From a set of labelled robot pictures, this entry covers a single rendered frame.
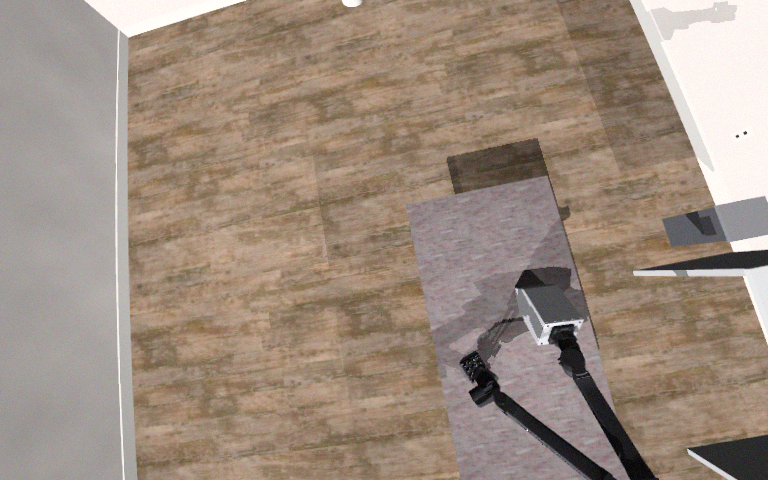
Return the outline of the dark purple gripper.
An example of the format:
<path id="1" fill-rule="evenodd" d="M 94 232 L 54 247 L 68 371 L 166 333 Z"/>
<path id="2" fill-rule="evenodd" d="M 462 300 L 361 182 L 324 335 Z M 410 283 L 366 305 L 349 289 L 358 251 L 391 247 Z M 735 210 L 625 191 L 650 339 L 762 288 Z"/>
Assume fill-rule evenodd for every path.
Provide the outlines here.
<path id="1" fill-rule="evenodd" d="M 491 372 L 490 370 L 486 369 L 485 367 L 479 366 L 479 365 L 477 366 L 477 369 L 476 369 L 475 373 L 472 375 L 472 377 L 473 377 L 473 379 L 476 380 L 478 375 L 480 375 L 483 378 L 483 380 L 484 380 L 484 378 L 486 378 L 488 376 L 491 377 L 491 375 L 489 375 L 489 374 L 491 374 L 495 378 L 495 380 L 498 381 L 499 378 L 493 372 Z M 482 384 L 483 384 L 483 380 L 482 380 Z"/>

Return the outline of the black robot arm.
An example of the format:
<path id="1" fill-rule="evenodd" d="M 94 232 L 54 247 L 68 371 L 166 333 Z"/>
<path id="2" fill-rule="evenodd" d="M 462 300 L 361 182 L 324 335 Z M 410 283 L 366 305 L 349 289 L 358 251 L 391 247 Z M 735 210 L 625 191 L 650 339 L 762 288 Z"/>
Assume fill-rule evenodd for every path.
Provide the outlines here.
<path id="1" fill-rule="evenodd" d="M 644 462 L 592 376 L 585 369 L 585 358 L 577 343 L 578 339 L 573 334 L 574 330 L 573 324 L 552 327 L 548 343 L 550 345 L 555 344 L 562 351 L 558 358 L 559 366 L 562 366 L 564 372 L 573 378 L 630 480 L 659 480 Z M 499 384 L 493 377 L 484 378 L 483 384 L 482 380 L 483 378 L 478 375 L 476 379 L 478 386 L 469 391 L 472 400 L 479 408 L 494 401 L 501 412 L 515 421 L 586 480 L 617 480 L 611 473 L 597 465 L 528 413 L 512 398 L 501 392 Z"/>

